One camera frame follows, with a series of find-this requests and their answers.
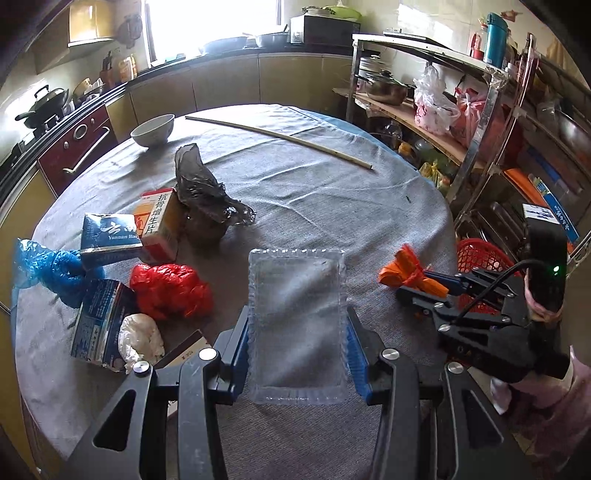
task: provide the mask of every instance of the wooden stick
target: wooden stick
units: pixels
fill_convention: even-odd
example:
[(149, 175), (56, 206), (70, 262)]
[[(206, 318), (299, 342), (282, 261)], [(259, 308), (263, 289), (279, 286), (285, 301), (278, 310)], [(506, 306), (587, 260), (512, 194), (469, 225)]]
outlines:
[(319, 150), (321, 152), (328, 153), (329, 155), (339, 157), (343, 160), (355, 163), (363, 168), (367, 168), (369, 170), (372, 170), (371, 163), (367, 163), (364, 160), (361, 160), (356, 157), (352, 157), (351, 155), (347, 155), (346, 153), (342, 153), (337, 150), (333, 150), (332, 148), (324, 147), (322, 145), (308, 142), (307, 140), (303, 140), (301, 138), (291, 137), (289, 135), (280, 134), (279, 132), (274, 132), (271, 130), (265, 130), (263, 128), (250, 127), (249, 125), (241, 125), (241, 124), (234, 124), (232, 122), (225, 122), (224, 120), (214, 120), (212, 118), (202, 118), (200, 116), (191, 116), (191, 115), (186, 115), (185, 118), (187, 120), (195, 120), (197, 122), (205, 122), (208, 124), (222, 125), (224, 127), (242, 128), (243, 130), (248, 130), (248, 131), (251, 131), (251, 132), (254, 132), (257, 134), (263, 134), (263, 135), (269, 135), (270, 137), (281, 138), (282, 140), (287, 140), (288, 142), (296, 143), (296, 144), (302, 145), (304, 147), (313, 148), (314, 150)]

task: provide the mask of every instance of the pink plastic bag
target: pink plastic bag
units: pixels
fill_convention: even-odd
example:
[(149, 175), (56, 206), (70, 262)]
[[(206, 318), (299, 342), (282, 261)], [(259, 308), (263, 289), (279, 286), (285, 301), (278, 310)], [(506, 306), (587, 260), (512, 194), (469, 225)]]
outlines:
[(450, 133), (453, 138), (468, 148), (478, 127), (482, 111), (484, 110), (486, 95), (480, 94), (470, 88), (465, 92), (456, 89), (456, 93), (460, 116), (450, 127)]
[(439, 78), (439, 72), (429, 65), (420, 78), (414, 79), (414, 84), (415, 124), (432, 134), (445, 135), (460, 116), (460, 111), (443, 95), (445, 82)]

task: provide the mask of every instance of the blue thermos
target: blue thermos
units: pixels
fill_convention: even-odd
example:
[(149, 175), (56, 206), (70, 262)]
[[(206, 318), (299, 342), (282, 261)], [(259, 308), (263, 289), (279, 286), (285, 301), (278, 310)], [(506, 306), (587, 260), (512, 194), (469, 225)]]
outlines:
[(507, 48), (507, 22), (499, 15), (489, 13), (486, 17), (488, 23), (488, 40), (484, 51), (484, 61), (497, 68), (503, 68), (503, 59)]

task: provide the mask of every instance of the screw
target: screw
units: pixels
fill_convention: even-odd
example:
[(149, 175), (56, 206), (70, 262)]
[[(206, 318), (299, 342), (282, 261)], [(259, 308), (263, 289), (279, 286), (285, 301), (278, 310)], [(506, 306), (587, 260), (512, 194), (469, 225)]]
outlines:
[(150, 364), (146, 360), (134, 363), (134, 372), (138, 377), (143, 377), (150, 370)]
[(449, 364), (447, 364), (447, 369), (456, 375), (461, 374), (464, 371), (464, 367), (458, 362), (449, 362)]
[(199, 351), (199, 358), (201, 360), (213, 360), (217, 357), (217, 350), (215, 348), (204, 348)]
[(397, 360), (398, 357), (400, 357), (400, 353), (398, 353), (398, 350), (394, 350), (393, 348), (386, 348), (386, 350), (382, 352), (382, 356), (386, 360)]

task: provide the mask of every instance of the wooden shelf board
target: wooden shelf board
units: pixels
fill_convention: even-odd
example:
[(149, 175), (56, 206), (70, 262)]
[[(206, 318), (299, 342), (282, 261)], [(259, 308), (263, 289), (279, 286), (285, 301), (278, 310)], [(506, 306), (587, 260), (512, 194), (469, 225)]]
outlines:
[[(349, 96), (349, 89), (346, 88), (333, 88), (333, 92), (344, 97)], [(447, 155), (457, 166), (460, 166), (464, 161), (467, 149), (460, 145), (459, 142), (450, 136), (442, 137), (429, 133), (415, 124), (414, 108), (412, 105), (409, 105), (408, 103), (403, 103), (399, 106), (387, 105), (386, 103), (377, 102), (376, 100), (369, 98), (365, 93), (356, 93), (355, 103), (360, 105), (362, 108), (366, 108), (366, 105), (369, 105), (370, 108), (381, 111), (389, 117), (394, 118), (398, 122), (404, 124), (417, 135), (420, 135), (424, 139), (430, 141), (444, 155)], [(484, 165), (481, 162), (476, 162), (474, 171), (483, 170)]]

